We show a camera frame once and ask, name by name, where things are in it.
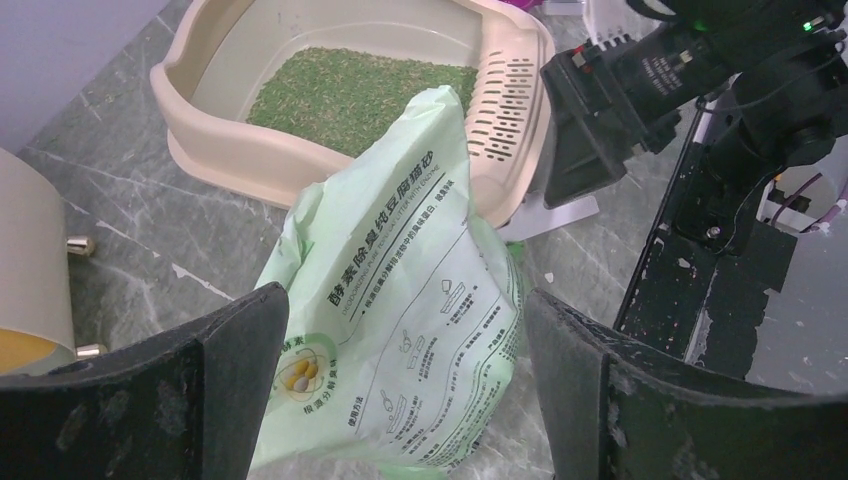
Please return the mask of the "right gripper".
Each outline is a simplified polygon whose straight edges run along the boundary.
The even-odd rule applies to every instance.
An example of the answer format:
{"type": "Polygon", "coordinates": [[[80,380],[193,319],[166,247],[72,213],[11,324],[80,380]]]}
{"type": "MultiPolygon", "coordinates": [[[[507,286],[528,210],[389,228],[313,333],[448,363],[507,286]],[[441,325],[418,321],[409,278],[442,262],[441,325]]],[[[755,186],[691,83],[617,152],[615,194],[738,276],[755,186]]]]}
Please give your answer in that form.
{"type": "Polygon", "coordinates": [[[694,29],[588,41],[556,54],[540,70],[555,128],[545,205],[559,207],[620,180],[636,147],[662,151],[675,137],[679,107],[733,73],[694,29]]]}

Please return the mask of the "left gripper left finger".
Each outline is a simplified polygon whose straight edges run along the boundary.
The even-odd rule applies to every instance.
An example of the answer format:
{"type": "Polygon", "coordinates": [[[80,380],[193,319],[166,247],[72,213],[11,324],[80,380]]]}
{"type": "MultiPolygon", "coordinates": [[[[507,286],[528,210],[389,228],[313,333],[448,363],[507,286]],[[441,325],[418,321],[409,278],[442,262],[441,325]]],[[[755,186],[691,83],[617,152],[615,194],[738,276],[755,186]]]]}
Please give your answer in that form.
{"type": "Polygon", "coordinates": [[[243,479],[289,314],[272,282],[201,318],[1,380],[5,479],[243,479]]]}

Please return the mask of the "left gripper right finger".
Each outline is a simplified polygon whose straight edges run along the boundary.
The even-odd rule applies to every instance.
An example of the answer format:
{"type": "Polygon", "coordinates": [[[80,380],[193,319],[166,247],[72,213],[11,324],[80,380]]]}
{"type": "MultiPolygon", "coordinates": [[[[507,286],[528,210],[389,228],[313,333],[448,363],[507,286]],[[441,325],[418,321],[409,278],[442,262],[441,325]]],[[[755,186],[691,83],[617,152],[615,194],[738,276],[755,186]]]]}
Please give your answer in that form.
{"type": "Polygon", "coordinates": [[[843,479],[847,398],[730,378],[536,289],[525,325],[558,479],[843,479]]]}

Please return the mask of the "green cat litter bag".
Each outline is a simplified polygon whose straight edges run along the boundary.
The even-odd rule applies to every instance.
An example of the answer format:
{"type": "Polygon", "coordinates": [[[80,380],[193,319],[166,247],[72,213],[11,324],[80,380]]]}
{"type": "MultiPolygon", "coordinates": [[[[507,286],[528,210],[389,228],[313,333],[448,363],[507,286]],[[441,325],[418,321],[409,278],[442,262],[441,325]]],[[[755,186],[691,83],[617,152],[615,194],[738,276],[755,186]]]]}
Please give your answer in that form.
{"type": "Polygon", "coordinates": [[[260,274],[288,293],[252,468],[297,454],[444,479],[514,371],[523,281],[474,210],[464,113],[422,91],[347,168],[305,188],[260,274]]]}

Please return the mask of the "beige litter box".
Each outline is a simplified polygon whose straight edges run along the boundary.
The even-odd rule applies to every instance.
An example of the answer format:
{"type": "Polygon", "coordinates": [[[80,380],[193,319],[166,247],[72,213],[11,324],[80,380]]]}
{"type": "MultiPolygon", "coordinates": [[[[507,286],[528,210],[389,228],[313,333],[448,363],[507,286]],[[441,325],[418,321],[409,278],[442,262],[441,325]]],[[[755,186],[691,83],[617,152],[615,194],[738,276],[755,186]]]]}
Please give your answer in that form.
{"type": "Polygon", "coordinates": [[[501,1],[195,1],[150,73],[176,163],[281,208],[347,167],[347,155],[246,121],[260,87],[308,47],[475,68],[472,196],[491,225],[510,220],[546,151],[552,116],[539,69],[556,47],[539,20],[501,1]]]}

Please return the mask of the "magenta litter scoop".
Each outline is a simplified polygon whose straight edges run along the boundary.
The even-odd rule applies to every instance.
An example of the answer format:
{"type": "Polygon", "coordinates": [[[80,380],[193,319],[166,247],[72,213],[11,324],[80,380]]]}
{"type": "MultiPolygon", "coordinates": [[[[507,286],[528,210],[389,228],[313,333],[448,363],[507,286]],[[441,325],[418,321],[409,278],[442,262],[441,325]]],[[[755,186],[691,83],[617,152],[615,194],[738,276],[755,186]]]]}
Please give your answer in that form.
{"type": "Polygon", "coordinates": [[[501,0],[502,2],[522,10],[530,10],[544,3],[544,0],[501,0]]]}

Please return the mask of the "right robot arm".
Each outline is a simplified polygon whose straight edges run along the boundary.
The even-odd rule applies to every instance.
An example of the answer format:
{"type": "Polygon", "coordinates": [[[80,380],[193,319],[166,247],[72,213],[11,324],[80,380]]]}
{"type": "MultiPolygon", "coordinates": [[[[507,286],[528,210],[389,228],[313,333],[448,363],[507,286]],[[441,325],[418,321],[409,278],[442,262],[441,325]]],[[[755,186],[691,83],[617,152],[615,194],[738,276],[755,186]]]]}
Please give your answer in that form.
{"type": "Polygon", "coordinates": [[[656,22],[634,39],[620,1],[588,1],[588,40],[540,71],[556,125],[550,207],[617,182],[639,150],[662,151],[680,107],[729,127],[698,162],[676,230],[738,254],[754,196],[790,167],[828,155],[847,132],[842,1],[633,1],[656,22]]]}

